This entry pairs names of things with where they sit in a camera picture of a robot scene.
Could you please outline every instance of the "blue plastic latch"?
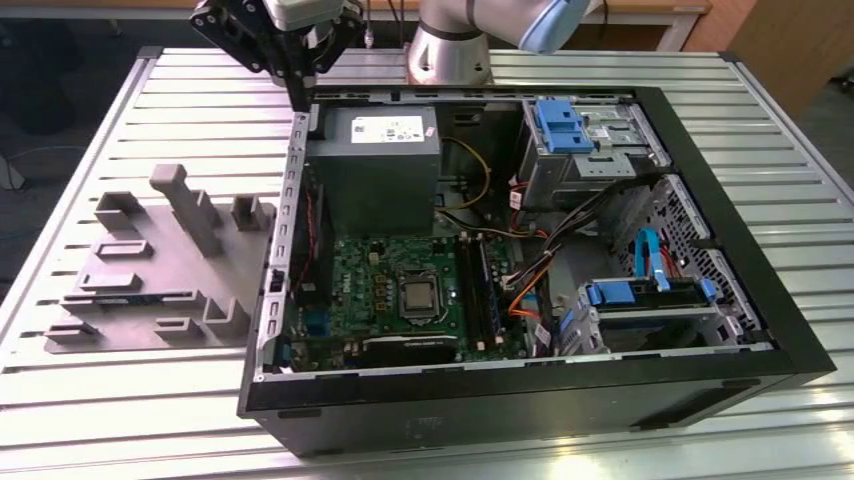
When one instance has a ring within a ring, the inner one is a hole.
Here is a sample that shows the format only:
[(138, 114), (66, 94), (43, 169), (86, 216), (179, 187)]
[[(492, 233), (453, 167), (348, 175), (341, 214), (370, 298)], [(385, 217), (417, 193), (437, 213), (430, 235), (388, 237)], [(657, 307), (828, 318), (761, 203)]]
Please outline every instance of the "blue plastic latch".
[[(646, 271), (646, 260), (644, 255), (644, 247), (648, 248), (651, 256), (651, 272)], [(638, 230), (636, 237), (636, 277), (652, 276), (659, 283), (659, 290), (667, 292), (671, 290), (671, 282), (668, 281), (668, 273), (665, 271), (665, 257), (659, 245), (659, 233), (652, 228)]]
[(561, 333), (564, 333), (566, 328), (570, 326), (573, 320), (576, 320), (576, 314), (573, 313), (573, 310), (570, 310), (561, 321)]
[(709, 303), (713, 303), (716, 301), (716, 298), (719, 298), (719, 287), (716, 287), (716, 282), (713, 282), (709, 278), (704, 278), (700, 281), (700, 288), (704, 289), (707, 300), (709, 300)]
[(588, 297), (590, 298), (592, 305), (600, 305), (602, 303), (602, 293), (600, 293), (600, 285), (593, 284), (588, 287)]
[(636, 303), (636, 294), (632, 293), (629, 282), (598, 283), (606, 304)]
[(550, 153), (590, 153), (593, 141), (585, 131), (585, 117), (569, 100), (538, 100), (537, 120)]

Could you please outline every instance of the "green circuit board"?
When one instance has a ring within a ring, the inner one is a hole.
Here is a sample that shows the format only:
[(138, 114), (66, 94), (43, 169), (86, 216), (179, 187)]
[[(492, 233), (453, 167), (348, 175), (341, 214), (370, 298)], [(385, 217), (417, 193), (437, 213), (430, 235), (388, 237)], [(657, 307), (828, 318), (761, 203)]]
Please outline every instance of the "green circuit board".
[[(488, 350), (470, 348), (456, 241), (456, 237), (400, 237), (337, 242), (333, 303), (324, 312), (329, 328), (321, 335), (310, 332), (306, 348), (314, 365), (309, 369), (348, 368), (332, 347), (336, 339), (396, 334), (457, 337), (460, 361), (528, 356), (522, 323), (504, 331), (504, 344)], [(486, 257), (494, 277), (508, 274), (513, 268), (510, 243), (504, 239), (486, 242)], [(433, 315), (408, 318), (402, 312), (408, 283), (429, 283), (436, 288)], [(318, 312), (312, 315), (321, 318)]]

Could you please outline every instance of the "cpu socket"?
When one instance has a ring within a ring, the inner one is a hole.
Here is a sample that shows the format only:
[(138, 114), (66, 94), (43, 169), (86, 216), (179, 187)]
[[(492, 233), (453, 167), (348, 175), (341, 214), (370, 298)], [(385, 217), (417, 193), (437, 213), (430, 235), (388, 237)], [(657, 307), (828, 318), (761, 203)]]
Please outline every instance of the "cpu socket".
[(429, 271), (406, 271), (400, 280), (401, 316), (417, 325), (430, 323), (441, 308), (437, 276)]

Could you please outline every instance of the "floor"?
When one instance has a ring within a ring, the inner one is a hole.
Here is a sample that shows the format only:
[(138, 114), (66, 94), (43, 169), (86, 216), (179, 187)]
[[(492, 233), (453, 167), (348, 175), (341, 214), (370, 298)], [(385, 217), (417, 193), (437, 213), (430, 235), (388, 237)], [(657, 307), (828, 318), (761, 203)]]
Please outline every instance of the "floor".
[[(82, 67), (62, 77), (75, 107), (74, 126), (54, 135), (27, 135), (0, 114), (0, 153), (15, 159), (15, 168), (27, 178), (22, 191), (0, 190), (0, 300), (110, 108), (137, 51), (145, 45), (206, 46), (190, 28), (173, 22), (122, 22), (119, 36), (106, 21), (78, 21), (71, 28), (85, 52)], [(836, 85), (829, 85), (797, 123), (843, 177), (854, 184), (851, 153), (854, 152), (854, 94), (847, 95)], [(35, 148), (39, 151), (22, 155)]]

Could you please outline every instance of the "yellow wire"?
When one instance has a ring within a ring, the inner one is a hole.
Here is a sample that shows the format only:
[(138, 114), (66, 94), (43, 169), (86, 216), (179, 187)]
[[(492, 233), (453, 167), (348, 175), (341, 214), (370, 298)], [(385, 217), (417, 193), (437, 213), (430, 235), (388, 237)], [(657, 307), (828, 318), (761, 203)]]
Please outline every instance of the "yellow wire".
[(490, 166), (486, 164), (486, 160), (484, 159), (484, 157), (481, 156), (478, 151), (472, 147), (472, 145), (469, 145), (461, 139), (454, 138), (454, 137), (442, 137), (442, 140), (448, 140), (449, 142), (454, 142), (461, 147), (464, 147), (466, 150), (469, 150), (469, 153), (472, 153), (472, 156), (478, 159), (478, 162), (481, 162), (481, 166), (484, 167), (484, 174), (485, 174), (484, 190), (481, 190), (481, 193), (478, 194), (478, 196), (476, 198), (473, 198), (472, 200), (469, 200), (468, 202), (461, 203), (460, 205), (454, 205), (452, 207), (442, 207), (442, 208), (437, 209), (441, 212), (448, 212), (449, 210), (462, 210), (462, 209), (469, 208), (470, 206), (473, 206), (476, 203), (478, 203), (478, 201), (486, 196), (488, 192), (490, 191), (490, 182), (493, 181), (493, 175), (490, 173)]

